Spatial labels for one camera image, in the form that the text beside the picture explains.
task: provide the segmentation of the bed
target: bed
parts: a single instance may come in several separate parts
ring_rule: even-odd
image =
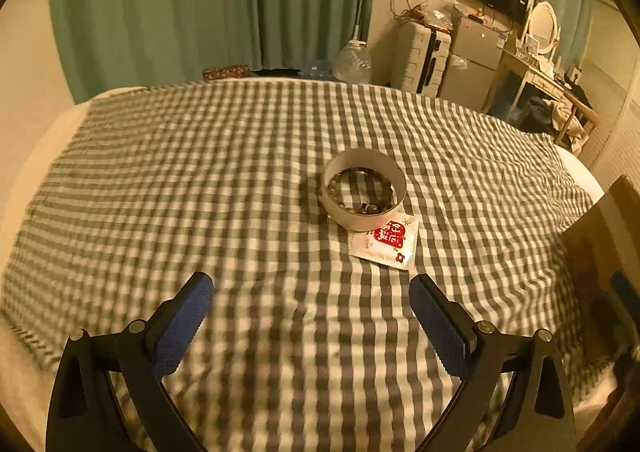
[[[322,165],[350,146],[407,175],[402,207],[422,220],[410,273],[349,257],[318,203]],[[214,308],[166,387],[207,447],[414,450],[457,387],[406,298],[429,273],[476,320],[556,334],[580,432],[612,378],[582,362],[559,235],[602,193],[548,136],[385,87],[258,78],[98,96],[52,125],[6,207],[0,403],[44,450],[68,333],[148,317],[200,269]]]

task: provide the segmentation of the vanity table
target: vanity table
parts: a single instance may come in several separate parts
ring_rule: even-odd
[[[576,114],[582,114],[587,120],[594,126],[600,122],[600,116],[593,109],[586,106],[581,102],[568,88],[565,88],[560,83],[555,80],[549,78],[544,72],[541,72],[536,67],[527,63],[523,58],[519,57],[514,50],[510,50],[509,46],[506,46],[502,50],[502,55],[500,57],[500,63],[498,64],[498,68],[496,69],[494,79],[492,80],[491,87],[489,88],[489,93],[486,96],[486,100],[484,101],[484,108],[482,111],[486,113],[489,111],[492,103],[494,102],[495,95],[498,90],[502,88],[502,86],[506,83],[507,77],[509,74],[513,72],[522,78],[522,82],[520,83],[520,87],[518,88],[518,92],[511,102],[511,106],[509,107],[509,112],[507,117],[513,112],[518,104],[518,100],[522,95],[525,85],[530,83],[536,88],[540,89],[547,96],[556,101],[562,101],[569,104],[572,108],[571,116],[567,119],[564,127],[558,132],[556,135],[555,143],[559,145],[561,139],[564,137],[569,124]]]

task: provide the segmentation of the white packet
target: white packet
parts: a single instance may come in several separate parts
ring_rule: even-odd
[[[373,231],[355,233],[349,255],[398,269],[409,269],[414,263],[420,217],[396,212],[385,226]]]

